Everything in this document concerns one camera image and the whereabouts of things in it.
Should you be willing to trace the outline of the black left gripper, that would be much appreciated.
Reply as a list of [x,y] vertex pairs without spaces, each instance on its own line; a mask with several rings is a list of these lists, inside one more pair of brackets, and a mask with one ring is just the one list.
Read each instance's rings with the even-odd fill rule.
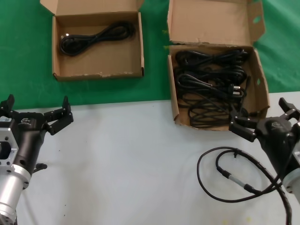
[[55,135],[74,122],[71,105],[65,96],[60,109],[42,114],[13,111],[14,103],[12,94],[0,103],[0,116],[11,118],[9,127],[12,129],[12,136],[8,138],[8,159],[11,160],[9,164],[18,165],[33,173],[46,131]]

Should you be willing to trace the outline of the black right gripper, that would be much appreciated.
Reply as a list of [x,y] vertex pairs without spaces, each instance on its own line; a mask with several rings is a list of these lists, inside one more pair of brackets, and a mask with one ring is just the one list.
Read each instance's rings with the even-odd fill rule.
[[280,117],[270,117],[260,120],[240,116],[233,105],[230,105],[229,131],[253,142],[256,137],[261,148],[268,156],[280,180],[300,167],[293,155],[295,146],[300,141],[300,127],[291,125],[292,118],[298,120],[298,109],[288,103],[283,97],[278,102],[284,113]]

